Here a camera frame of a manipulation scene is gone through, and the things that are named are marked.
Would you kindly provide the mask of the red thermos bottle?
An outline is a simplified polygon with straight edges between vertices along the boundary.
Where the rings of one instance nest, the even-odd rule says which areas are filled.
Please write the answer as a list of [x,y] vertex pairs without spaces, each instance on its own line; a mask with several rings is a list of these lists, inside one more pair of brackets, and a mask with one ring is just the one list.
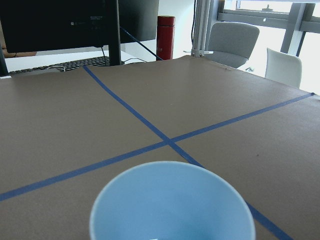
[[175,20],[174,16],[157,17],[156,54],[163,60],[173,58]]

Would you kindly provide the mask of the light blue cup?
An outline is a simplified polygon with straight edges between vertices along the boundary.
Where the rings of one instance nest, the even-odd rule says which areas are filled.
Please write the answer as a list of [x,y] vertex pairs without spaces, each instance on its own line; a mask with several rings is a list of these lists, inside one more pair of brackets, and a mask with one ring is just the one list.
[[254,240],[253,216],[220,176],[179,161],[155,161],[114,177],[91,210],[92,240]]

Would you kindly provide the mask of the black keyboard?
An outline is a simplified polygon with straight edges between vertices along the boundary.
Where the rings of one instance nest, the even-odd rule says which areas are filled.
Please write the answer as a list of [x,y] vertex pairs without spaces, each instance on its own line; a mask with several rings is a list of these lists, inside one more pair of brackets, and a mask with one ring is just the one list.
[[108,56],[97,56],[92,58],[85,58],[73,61],[67,61],[62,63],[55,63],[52,65],[38,66],[33,68],[26,68],[21,70],[10,71],[10,75],[18,74],[39,74],[45,71],[58,71],[68,72],[75,70],[83,66],[95,66],[95,67],[108,67],[110,66],[110,57]]

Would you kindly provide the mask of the aluminium frame post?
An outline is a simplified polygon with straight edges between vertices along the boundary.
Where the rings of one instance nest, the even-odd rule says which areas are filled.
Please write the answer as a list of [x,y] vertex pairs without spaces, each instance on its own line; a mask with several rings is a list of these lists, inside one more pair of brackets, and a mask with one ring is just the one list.
[[196,0],[193,25],[193,42],[191,55],[193,57],[203,57],[205,55],[205,41],[210,13],[210,0]]

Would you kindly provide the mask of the black monitor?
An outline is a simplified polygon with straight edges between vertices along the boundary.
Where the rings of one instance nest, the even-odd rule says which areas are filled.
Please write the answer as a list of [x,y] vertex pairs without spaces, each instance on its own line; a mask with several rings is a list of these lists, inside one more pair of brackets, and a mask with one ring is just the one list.
[[156,38],[157,0],[2,0],[4,53],[108,46],[110,65],[121,65],[121,44]]

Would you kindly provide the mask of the grey office chair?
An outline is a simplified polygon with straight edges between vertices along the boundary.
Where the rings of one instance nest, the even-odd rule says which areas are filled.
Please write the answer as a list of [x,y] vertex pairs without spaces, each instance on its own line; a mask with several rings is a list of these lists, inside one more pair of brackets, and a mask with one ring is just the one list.
[[204,56],[211,61],[232,67],[243,66],[250,58],[260,34],[258,27],[241,22],[213,24]]

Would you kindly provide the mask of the white chair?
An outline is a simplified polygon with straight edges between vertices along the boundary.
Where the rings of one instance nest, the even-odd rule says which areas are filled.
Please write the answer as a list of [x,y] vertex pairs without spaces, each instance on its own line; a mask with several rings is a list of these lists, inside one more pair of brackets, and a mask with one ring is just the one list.
[[302,62],[295,56],[267,48],[265,78],[299,88],[302,81]]

